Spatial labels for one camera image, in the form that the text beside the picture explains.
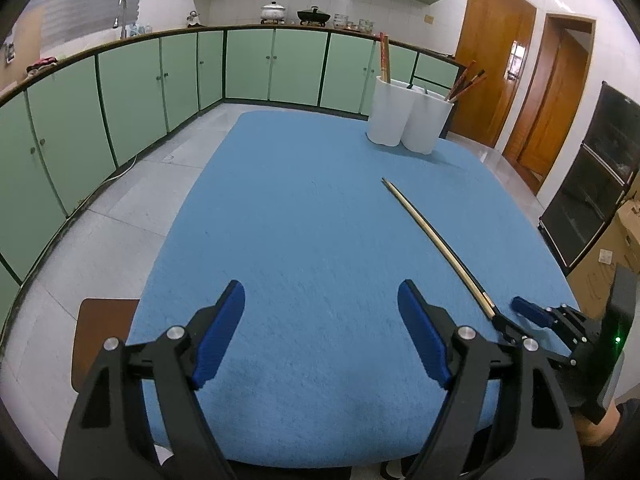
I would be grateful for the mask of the person right hand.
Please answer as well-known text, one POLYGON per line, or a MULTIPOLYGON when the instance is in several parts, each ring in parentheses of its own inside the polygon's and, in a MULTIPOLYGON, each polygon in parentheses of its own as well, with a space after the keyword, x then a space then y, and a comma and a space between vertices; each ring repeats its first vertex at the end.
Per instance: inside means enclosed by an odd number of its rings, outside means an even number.
POLYGON ((590 422, 582 413, 572 414, 578 441, 581 446, 602 446, 614 434, 620 422, 620 412, 612 400, 605 415, 597 424, 590 422))

